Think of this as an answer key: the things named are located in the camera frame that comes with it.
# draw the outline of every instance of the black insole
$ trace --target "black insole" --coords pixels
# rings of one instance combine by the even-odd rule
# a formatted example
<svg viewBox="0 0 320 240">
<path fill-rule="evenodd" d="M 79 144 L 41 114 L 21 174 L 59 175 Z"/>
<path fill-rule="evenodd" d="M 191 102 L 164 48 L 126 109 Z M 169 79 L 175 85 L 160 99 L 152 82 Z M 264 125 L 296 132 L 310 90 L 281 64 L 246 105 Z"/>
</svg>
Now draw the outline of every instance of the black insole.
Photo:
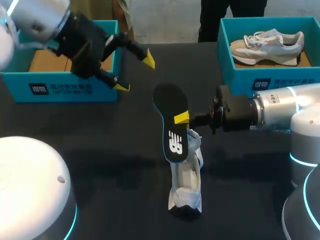
<svg viewBox="0 0 320 240">
<path fill-rule="evenodd" d="M 175 116 L 188 111 L 187 97 L 176 85 L 161 83 L 153 91 L 153 103 L 162 116 L 165 158 L 169 162 L 180 163 L 188 156 L 188 124 L 175 124 Z"/>
</svg>

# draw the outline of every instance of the sneaker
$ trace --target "sneaker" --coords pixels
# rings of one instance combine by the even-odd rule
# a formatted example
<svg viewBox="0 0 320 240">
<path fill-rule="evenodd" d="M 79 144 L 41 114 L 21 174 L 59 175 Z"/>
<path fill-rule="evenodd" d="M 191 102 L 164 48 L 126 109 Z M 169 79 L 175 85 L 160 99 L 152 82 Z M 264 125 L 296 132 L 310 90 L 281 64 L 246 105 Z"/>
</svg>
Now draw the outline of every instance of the sneaker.
<svg viewBox="0 0 320 240">
<path fill-rule="evenodd" d="M 198 218 L 202 212 L 200 169 L 204 164 L 201 154 L 201 138 L 193 130 L 187 130 L 188 156 L 180 163 L 170 163 L 172 188 L 168 209 L 185 220 Z"/>
<path fill-rule="evenodd" d="M 262 60 L 271 60 L 277 64 L 296 66 L 304 48 L 304 34 L 282 34 L 276 29 L 256 32 L 253 36 L 244 36 L 230 44 L 234 59 L 246 65 L 255 65 Z"/>
</svg>

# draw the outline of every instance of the shoe box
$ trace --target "shoe box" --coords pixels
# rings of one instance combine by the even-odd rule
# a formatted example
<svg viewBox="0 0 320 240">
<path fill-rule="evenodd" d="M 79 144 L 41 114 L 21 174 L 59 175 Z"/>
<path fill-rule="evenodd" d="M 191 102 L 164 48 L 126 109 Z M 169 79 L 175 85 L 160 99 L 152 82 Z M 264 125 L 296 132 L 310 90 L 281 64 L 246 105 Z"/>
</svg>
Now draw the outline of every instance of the shoe box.
<svg viewBox="0 0 320 240">
<path fill-rule="evenodd" d="M 106 32 L 116 34 L 118 22 L 96 21 Z M 33 42 L 22 32 L 22 43 Z M 117 48 L 101 68 L 120 75 L 122 49 Z M 92 77 L 81 79 L 70 73 L 72 62 L 46 49 L 15 50 L 2 79 L 16 103 L 110 103 L 118 101 L 118 92 Z"/>
<path fill-rule="evenodd" d="M 304 49 L 297 66 L 279 65 L 263 60 L 254 66 L 234 61 L 230 43 L 272 29 L 283 34 L 303 32 Z M 233 94 L 320 83 L 320 25 L 314 17 L 223 18 L 217 42 L 217 57 L 224 84 Z"/>
</svg>

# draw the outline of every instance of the floor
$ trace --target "floor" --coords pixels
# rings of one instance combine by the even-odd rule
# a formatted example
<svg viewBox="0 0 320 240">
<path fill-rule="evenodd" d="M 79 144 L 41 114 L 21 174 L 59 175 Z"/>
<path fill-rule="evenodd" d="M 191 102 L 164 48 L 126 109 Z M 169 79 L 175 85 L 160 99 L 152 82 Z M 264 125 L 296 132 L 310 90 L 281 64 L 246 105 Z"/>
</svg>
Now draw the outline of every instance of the floor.
<svg viewBox="0 0 320 240">
<path fill-rule="evenodd" d="M 201 0 L 127 0 L 140 43 L 193 43 L 198 39 Z M 319 0 L 268 0 L 266 16 L 315 16 Z M 232 17 L 228 9 L 226 17 Z"/>
</svg>

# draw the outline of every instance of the black tabletop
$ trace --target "black tabletop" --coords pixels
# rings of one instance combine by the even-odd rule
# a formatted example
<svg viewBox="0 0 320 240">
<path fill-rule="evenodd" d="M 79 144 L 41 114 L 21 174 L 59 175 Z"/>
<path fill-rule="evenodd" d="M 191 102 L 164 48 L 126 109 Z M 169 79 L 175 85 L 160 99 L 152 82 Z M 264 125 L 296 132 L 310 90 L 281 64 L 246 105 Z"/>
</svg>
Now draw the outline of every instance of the black tabletop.
<svg viewBox="0 0 320 240">
<path fill-rule="evenodd" d="M 1 82 L 0 137 L 39 139 L 65 159 L 79 208 L 76 240 L 283 240 L 290 138 L 280 132 L 197 129 L 202 216 L 170 215 L 171 171 L 153 89 L 175 83 L 190 111 L 204 112 L 222 81 L 214 43 L 149 47 L 155 71 L 125 52 L 122 76 L 131 91 L 117 104 L 14 104 Z"/>
</svg>

